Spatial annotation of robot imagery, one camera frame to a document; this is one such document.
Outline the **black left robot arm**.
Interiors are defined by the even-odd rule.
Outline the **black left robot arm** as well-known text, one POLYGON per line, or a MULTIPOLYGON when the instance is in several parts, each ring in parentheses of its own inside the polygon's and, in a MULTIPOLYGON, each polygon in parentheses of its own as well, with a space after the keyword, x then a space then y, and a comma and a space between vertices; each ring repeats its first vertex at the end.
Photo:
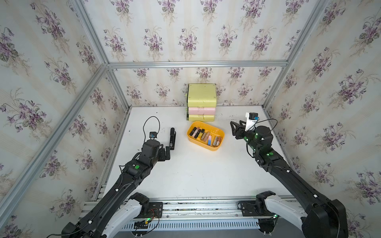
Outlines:
POLYGON ((154 139, 147 140, 141 152, 127 162, 111 189, 100 202, 76 224, 68 223, 61 231, 62 238, 109 238, 107 224, 125 199, 150 175, 157 162, 170 160, 170 147, 154 139))

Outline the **yellow storage tray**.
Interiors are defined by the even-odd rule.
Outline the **yellow storage tray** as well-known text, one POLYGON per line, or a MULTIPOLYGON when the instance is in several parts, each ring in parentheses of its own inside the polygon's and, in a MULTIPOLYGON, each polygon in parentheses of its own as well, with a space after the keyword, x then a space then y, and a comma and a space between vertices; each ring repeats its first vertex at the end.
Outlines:
POLYGON ((190 142, 210 151, 218 150, 225 137, 222 129, 200 121, 193 122, 186 135, 190 142))

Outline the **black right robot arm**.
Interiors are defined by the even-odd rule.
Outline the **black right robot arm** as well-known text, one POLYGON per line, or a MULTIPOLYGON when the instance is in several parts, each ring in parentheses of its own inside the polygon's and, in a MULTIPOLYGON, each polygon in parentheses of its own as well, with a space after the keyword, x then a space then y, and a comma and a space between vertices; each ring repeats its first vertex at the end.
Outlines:
POLYGON ((232 135, 243 139, 247 148, 253 150, 251 157, 270 175, 280 181, 297 199, 301 209, 283 201, 274 192, 266 191, 257 195, 256 211, 279 215, 301 230, 307 238, 347 238, 346 208, 337 199, 331 200, 308 184, 273 149, 271 129, 265 126, 251 126, 246 123, 231 122, 232 135))

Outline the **slim black lipstick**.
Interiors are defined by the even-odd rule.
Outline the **slim black lipstick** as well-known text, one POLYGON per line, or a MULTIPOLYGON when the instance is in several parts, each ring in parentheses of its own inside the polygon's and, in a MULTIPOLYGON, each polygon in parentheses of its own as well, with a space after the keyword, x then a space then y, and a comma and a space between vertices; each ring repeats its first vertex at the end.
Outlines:
POLYGON ((195 139, 198 138, 198 136, 199 136, 199 134, 201 133, 201 131, 202 131, 202 129, 199 129, 199 130, 197 131, 197 133, 196 133, 195 136, 194 136, 195 139))

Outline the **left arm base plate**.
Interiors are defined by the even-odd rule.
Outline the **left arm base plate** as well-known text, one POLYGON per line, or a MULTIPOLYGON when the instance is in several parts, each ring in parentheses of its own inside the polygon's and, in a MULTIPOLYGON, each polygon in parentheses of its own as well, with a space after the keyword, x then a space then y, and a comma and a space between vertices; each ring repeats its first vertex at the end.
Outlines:
POLYGON ((149 202, 148 204, 143 205, 141 212, 135 219, 162 218, 163 204, 163 202, 149 202))

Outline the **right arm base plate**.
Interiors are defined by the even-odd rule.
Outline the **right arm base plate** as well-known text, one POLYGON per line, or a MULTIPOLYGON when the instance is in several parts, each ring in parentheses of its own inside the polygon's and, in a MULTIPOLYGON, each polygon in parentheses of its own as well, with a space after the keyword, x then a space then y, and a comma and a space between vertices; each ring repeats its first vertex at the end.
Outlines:
POLYGON ((237 208, 242 212, 244 217, 265 216, 277 217, 275 213, 270 212, 265 204, 265 200, 276 193, 265 191, 256 195, 253 201, 239 201, 237 208))

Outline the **black lipstick tube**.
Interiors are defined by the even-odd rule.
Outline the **black lipstick tube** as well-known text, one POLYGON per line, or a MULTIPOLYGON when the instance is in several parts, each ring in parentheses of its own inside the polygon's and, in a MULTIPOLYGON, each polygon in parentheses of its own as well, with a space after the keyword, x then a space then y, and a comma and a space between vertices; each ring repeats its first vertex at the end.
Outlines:
POLYGON ((192 129, 192 131, 189 133, 189 136, 193 136, 193 134, 196 132, 196 130, 197 130, 197 127, 194 127, 192 129))

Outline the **black gold square lipstick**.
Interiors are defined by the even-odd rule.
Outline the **black gold square lipstick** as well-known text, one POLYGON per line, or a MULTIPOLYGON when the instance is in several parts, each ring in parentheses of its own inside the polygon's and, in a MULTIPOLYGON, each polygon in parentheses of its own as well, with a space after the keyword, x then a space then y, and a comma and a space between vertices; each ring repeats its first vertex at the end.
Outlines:
POLYGON ((199 138, 200 138, 201 140, 204 139, 204 133, 205 133, 205 129, 202 129, 201 133, 199 134, 199 138))

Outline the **silver lipstick tube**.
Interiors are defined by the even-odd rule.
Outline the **silver lipstick tube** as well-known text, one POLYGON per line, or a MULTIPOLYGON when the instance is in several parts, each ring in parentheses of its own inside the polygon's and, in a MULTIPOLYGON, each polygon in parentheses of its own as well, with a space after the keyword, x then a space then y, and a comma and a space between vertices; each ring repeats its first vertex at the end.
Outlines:
POLYGON ((215 139, 214 139, 214 141, 213 141, 213 144, 212 144, 213 147, 216 147, 216 146, 217 146, 218 139, 219 139, 219 137, 216 136, 215 139))

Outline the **rose gold lipstick tube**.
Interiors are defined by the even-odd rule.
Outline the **rose gold lipstick tube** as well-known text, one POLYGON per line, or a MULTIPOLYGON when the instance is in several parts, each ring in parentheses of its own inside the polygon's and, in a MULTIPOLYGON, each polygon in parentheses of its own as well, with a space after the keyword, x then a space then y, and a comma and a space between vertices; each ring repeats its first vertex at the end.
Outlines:
POLYGON ((208 136, 210 135, 210 132, 207 132, 206 134, 205 134, 205 137, 204 137, 204 139, 203 139, 203 141, 204 142, 207 142, 208 141, 208 136))

